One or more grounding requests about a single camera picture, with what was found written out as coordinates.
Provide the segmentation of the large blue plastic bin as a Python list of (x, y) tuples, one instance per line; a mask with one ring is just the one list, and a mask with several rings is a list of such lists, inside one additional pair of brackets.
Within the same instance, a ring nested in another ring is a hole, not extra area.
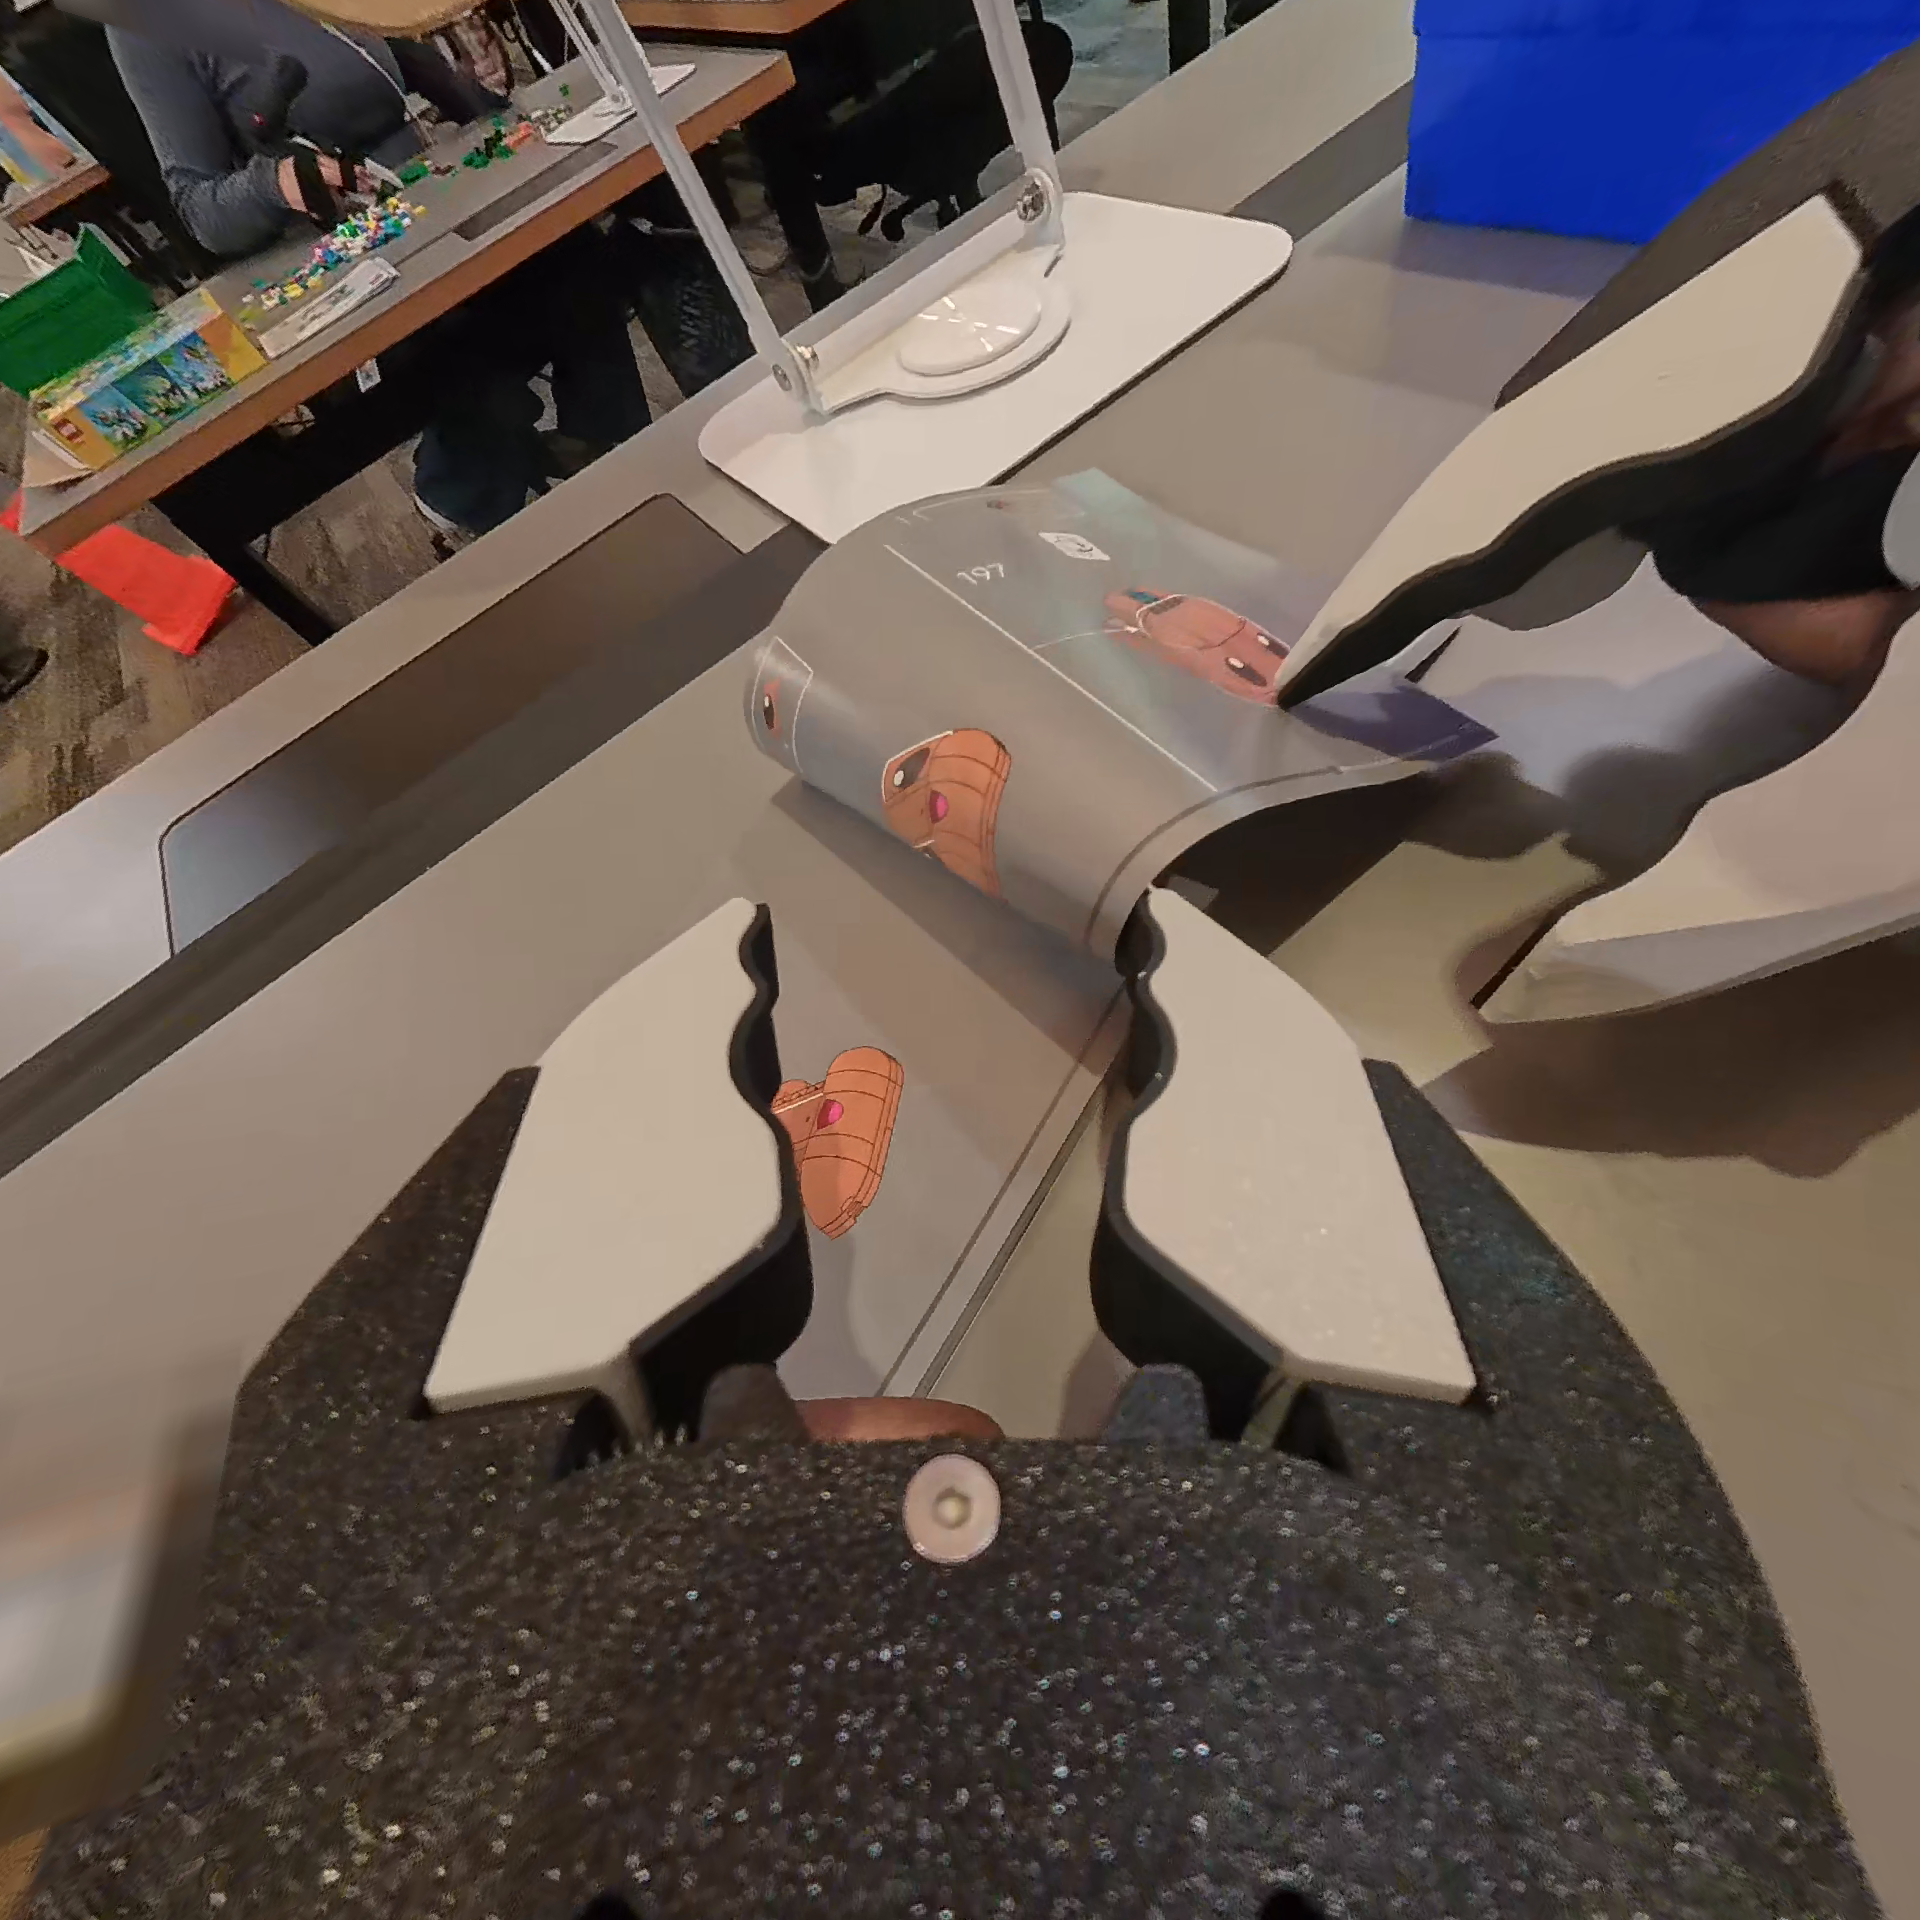
[(1873, 64), (1914, 1), (1418, 1), (1402, 210), (1641, 244)]

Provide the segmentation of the green plastic bin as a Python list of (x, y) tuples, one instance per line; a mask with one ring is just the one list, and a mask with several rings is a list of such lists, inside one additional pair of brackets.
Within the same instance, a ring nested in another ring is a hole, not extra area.
[(2, 297), (2, 385), (30, 398), (118, 345), (154, 313), (152, 289), (93, 224), (63, 262)]

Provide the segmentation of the scattered small lego bricks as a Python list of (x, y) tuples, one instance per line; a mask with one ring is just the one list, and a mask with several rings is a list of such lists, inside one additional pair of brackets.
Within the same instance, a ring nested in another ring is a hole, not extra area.
[(316, 238), (294, 242), (282, 264), (253, 277), (237, 297), (242, 320), (255, 328), (287, 313), (306, 313), (320, 295), (366, 257), (402, 255), (424, 240), (502, 210), (521, 181), (544, 189), (544, 176), (576, 156), (560, 132), (584, 109), (567, 94), (556, 105), (488, 117), (463, 146), (433, 146), (389, 165), (384, 176), (360, 159), (370, 197), (332, 197), (340, 218)]

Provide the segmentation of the black office chair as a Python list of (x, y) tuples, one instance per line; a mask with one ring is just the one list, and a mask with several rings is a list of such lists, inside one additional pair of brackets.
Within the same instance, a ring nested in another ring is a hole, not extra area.
[(794, 84), (746, 124), (781, 234), (804, 274), (830, 254), (822, 208), (871, 189), (864, 233), (888, 242), (929, 210), (952, 224), (980, 200), (990, 162), (1013, 146), (968, 1), (852, 1), (785, 45)]

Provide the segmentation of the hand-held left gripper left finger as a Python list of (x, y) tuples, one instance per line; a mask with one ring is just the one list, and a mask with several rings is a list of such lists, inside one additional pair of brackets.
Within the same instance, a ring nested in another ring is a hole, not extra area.
[(544, 1048), (422, 1402), (598, 1396), (653, 1416), (642, 1360), (766, 1258), (806, 1253), (772, 1118), (776, 958), (725, 901)]

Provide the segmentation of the person's right hand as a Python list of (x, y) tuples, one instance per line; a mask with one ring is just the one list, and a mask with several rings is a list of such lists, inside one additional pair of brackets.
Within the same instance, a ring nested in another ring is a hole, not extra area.
[(1880, 313), (1807, 452), (1628, 535), (1665, 588), (1770, 664), (1870, 684), (1918, 600), (1914, 298)]

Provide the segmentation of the white round disc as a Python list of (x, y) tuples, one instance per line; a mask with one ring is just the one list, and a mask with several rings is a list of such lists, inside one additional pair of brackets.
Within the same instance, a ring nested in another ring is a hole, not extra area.
[(1070, 324), (1070, 292), (1007, 255), (905, 322), (895, 368), (910, 393), (977, 393), (1047, 358)]

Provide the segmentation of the lego instruction booklet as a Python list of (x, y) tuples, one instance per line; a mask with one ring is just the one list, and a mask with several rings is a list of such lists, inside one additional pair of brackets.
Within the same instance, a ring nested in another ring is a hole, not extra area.
[(1213, 831), (1497, 741), (1406, 663), (1285, 709), (1317, 589), (1102, 471), (938, 495), (806, 567), (742, 706), (792, 777), (1126, 999), (1129, 918)]

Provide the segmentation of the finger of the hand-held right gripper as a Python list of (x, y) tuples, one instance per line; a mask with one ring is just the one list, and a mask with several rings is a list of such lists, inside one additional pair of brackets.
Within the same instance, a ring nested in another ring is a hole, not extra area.
[(1701, 999), (1918, 924), (1918, 660), (1800, 758), (1709, 800), (1648, 870), (1572, 905), (1485, 996), (1494, 1024)]
[(1818, 444), (1879, 301), (1882, 230), (1817, 191), (1494, 406), (1310, 616), (1278, 702), (1383, 664), (1572, 546), (1764, 484)]

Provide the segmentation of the orange traffic cone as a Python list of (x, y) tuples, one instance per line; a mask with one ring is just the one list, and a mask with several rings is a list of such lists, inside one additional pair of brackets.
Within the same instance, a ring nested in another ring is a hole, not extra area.
[(130, 613), (148, 640), (178, 658), (202, 646), (237, 593), (215, 559), (175, 552), (122, 524), (70, 543), (55, 567)]

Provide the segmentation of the small colourful lego box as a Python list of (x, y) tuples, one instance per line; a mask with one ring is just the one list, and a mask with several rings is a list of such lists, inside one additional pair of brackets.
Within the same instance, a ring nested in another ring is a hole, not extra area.
[(68, 463), (100, 471), (268, 366), (253, 333), (198, 288), (82, 368), (37, 388), (31, 432)]

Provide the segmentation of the white screen stand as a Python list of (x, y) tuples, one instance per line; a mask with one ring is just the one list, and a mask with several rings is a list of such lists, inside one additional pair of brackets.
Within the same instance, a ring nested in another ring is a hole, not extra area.
[[(1280, 226), (1066, 189), (1016, 8), (975, 1), (1021, 162), (1013, 198), (817, 343), (800, 343), (781, 333), (760, 298), (618, 5), (557, 12), (614, 124), (634, 118), (671, 178), (752, 338), (759, 374), (705, 421), (698, 450), (822, 542), (924, 497), (999, 482), (1288, 264), (1294, 240)], [(1007, 255), (1070, 292), (1063, 340), (984, 390), (908, 390), (895, 368), (898, 328)]]

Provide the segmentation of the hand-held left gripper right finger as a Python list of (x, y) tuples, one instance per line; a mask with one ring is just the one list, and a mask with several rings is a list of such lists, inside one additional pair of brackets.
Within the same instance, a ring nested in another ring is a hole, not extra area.
[(1478, 1380), (1354, 1042), (1156, 887), (1119, 941), (1132, 1009), (1093, 1250), (1094, 1319), (1212, 1407), (1270, 1376), (1458, 1405)]

